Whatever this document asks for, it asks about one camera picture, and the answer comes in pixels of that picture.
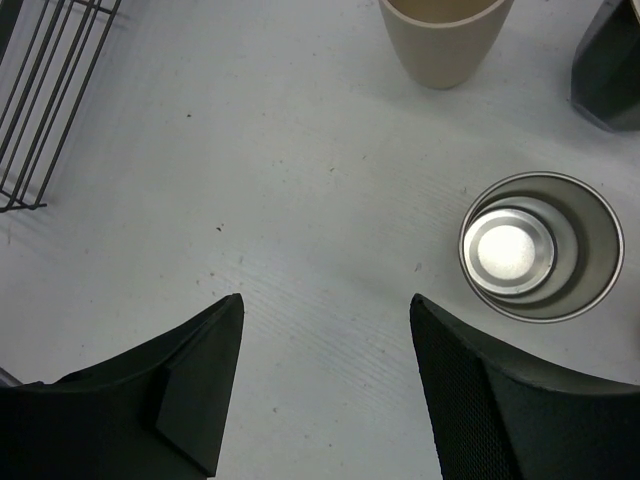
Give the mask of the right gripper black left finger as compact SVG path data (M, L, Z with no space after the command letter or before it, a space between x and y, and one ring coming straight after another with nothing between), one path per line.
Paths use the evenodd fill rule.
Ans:
M54 383L3 371L2 478L214 477L243 324L235 293Z

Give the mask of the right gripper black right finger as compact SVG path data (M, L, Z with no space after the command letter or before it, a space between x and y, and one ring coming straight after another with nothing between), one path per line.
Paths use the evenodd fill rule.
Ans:
M638 478L638 386L538 358L420 294L410 326L443 478Z

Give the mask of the beige cup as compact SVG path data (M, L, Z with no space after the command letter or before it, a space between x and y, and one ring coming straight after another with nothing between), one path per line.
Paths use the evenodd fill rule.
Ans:
M493 47L513 2L379 2L392 46L412 80L431 89L467 81Z

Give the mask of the black mug cream inside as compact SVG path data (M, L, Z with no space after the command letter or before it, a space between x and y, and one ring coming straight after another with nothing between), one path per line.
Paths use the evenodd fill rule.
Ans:
M639 130L639 3L605 1L576 48L570 102L610 132Z

